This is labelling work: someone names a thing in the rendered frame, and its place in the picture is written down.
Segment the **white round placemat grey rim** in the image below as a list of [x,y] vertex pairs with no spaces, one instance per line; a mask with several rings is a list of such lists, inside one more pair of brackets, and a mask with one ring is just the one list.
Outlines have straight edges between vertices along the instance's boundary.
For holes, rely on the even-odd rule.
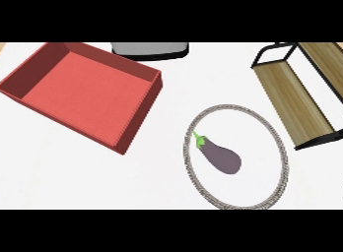
[[[213,167],[194,134],[240,155],[235,174]],[[248,108],[222,104],[197,115],[183,138],[183,162],[197,191],[217,208],[266,210],[280,201],[290,174],[287,149],[272,125]]]

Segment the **purple eggplant green stem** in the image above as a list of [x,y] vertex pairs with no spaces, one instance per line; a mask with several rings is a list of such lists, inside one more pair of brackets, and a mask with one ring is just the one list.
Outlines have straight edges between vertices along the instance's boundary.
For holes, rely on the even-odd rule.
[[241,167],[240,155],[228,148],[216,145],[207,136],[194,134],[197,148],[213,167],[225,174],[235,174]]

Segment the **red square tray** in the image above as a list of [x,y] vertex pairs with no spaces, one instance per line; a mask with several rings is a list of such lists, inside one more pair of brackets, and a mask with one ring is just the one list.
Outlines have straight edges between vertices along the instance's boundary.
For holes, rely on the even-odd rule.
[[0,93],[124,154],[163,88],[161,72],[83,42],[49,42]]

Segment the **wooden tiered shelf black frame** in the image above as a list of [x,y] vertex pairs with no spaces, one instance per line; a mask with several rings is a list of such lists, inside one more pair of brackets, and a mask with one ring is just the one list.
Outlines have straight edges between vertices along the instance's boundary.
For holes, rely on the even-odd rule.
[[343,42],[275,42],[265,46],[251,63],[296,150],[343,139],[300,82],[288,58],[299,49],[343,104]]

